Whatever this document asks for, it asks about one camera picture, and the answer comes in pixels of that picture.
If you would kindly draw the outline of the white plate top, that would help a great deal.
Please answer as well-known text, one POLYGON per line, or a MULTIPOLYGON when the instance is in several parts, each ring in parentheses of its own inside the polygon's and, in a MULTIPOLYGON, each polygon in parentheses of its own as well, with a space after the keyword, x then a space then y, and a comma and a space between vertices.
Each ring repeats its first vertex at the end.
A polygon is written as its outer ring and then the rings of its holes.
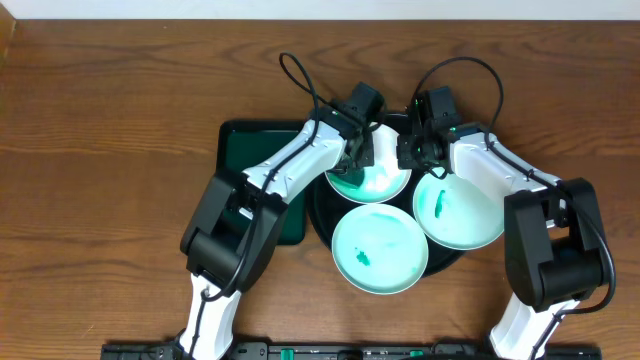
POLYGON ((330 182, 338 194, 355 203, 382 203, 400 194, 409 183, 411 170, 400 169, 397 163, 396 146, 399 133, 387 125, 382 125, 372 134, 374 142, 374 165, 365 167, 365 180, 359 188, 345 188, 330 182))

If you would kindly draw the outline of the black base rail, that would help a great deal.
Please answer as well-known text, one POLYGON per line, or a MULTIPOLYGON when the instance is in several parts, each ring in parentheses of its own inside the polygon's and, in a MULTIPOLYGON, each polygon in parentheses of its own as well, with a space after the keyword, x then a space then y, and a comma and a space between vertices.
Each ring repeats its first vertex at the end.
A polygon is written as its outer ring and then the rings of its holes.
MULTIPOLYGON (((105 344, 101 360, 180 360, 187 352, 167 342, 157 344, 105 344)), ((223 360, 426 360, 495 359, 497 356, 472 343, 439 343, 434 346, 269 345, 238 343, 223 360)))

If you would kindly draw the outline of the black round tray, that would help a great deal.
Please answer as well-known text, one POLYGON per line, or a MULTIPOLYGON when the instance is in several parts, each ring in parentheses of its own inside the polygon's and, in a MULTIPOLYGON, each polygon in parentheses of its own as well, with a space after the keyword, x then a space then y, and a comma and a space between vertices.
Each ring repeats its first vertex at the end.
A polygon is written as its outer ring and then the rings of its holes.
MULTIPOLYGON (((423 172, 413 171, 404 189, 386 204, 402 209, 413 216, 413 194, 423 172)), ((311 223, 320 240, 331 251, 331 238, 341 220, 349 211, 359 206, 342 197, 330 185, 325 174, 318 176, 305 190, 306 208, 311 223)), ((423 278, 437 274, 458 261, 465 255, 464 250, 454 250, 437 244, 427 238, 429 246, 429 260, 422 275, 423 278)))

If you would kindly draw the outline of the white plate right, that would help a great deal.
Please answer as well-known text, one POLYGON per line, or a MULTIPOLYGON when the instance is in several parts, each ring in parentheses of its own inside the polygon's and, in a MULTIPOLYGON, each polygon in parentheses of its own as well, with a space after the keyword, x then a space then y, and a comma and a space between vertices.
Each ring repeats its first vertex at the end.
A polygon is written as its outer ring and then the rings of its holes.
POLYGON ((414 190, 412 211, 428 238, 454 250, 487 246, 504 231, 501 208, 456 175, 424 175, 414 190))

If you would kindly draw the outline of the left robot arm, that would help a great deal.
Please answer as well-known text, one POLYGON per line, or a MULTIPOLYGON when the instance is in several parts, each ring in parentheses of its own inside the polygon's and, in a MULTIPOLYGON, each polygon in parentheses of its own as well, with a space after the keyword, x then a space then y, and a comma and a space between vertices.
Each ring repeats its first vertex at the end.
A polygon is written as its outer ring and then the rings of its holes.
POLYGON ((216 171, 180 243, 193 289, 178 342, 183 358, 225 355, 241 295, 269 264, 290 202, 326 171, 372 165, 372 134, 381 123, 376 115, 320 112, 268 159, 241 172, 216 171))

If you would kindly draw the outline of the white plate bottom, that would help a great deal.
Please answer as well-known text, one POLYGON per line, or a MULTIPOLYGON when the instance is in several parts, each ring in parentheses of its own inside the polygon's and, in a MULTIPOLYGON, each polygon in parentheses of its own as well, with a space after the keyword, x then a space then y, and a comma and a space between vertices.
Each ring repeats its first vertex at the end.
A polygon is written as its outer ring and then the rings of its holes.
POLYGON ((344 215, 331 238, 336 267, 352 285, 376 295, 403 292, 426 270, 429 245, 418 223, 387 204, 367 204, 344 215))

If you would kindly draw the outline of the black rectangular tray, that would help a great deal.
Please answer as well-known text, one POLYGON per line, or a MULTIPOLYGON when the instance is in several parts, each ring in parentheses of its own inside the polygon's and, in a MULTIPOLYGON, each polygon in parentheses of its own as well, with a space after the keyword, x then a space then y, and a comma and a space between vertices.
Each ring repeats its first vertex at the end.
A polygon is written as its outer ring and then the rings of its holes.
MULTIPOLYGON (((224 122, 219 131, 216 168, 236 173, 268 159, 295 138, 304 125, 292 120, 234 119, 224 122)), ((306 195, 298 194, 289 204, 278 244, 299 244, 306 233, 306 195)))

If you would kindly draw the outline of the green wavy sponge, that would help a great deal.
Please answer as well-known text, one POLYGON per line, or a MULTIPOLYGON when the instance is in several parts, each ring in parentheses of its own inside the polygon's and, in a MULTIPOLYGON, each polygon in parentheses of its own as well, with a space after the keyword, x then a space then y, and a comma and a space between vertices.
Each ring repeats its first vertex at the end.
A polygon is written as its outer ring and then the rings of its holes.
POLYGON ((336 186, 345 188, 359 188, 365 180, 365 171, 363 169, 348 169, 344 171, 331 172, 329 174, 330 182, 336 186))

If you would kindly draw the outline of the white plate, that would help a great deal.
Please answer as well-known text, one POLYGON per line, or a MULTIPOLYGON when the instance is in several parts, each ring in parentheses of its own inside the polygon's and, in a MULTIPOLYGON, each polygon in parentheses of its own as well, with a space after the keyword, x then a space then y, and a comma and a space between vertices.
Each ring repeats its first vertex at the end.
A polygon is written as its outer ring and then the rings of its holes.
POLYGON ((344 215, 331 238, 336 267, 352 285, 376 295, 403 292, 426 270, 429 245, 418 223, 387 204, 367 204, 344 215))
POLYGON ((345 188, 330 182, 338 194, 355 203, 382 203, 400 194, 409 183, 411 170, 400 169, 397 163, 396 146, 399 133, 387 125, 382 125, 372 134, 374 142, 374 165, 365 167, 365 180, 359 188, 345 188))
POLYGON ((456 175, 424 175, 414 190, 412 211, 428 238, 454 250, 487 246, 504 231, 501 208, 456 175))

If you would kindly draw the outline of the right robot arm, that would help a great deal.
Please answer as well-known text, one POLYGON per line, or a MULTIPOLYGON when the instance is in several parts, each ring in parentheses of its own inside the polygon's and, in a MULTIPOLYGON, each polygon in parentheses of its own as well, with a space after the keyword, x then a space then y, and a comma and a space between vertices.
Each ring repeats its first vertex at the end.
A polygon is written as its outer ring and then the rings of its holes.
POLYGON ((613 299, 617 278, 593 186, 539 171, 506 149, 490 129, 452 110, 408 114, 398 162, 469 182, 503 209, 505 267, 513 295, 491 330, 503 359, 539 359, 569 315, 595 313, 613 299))

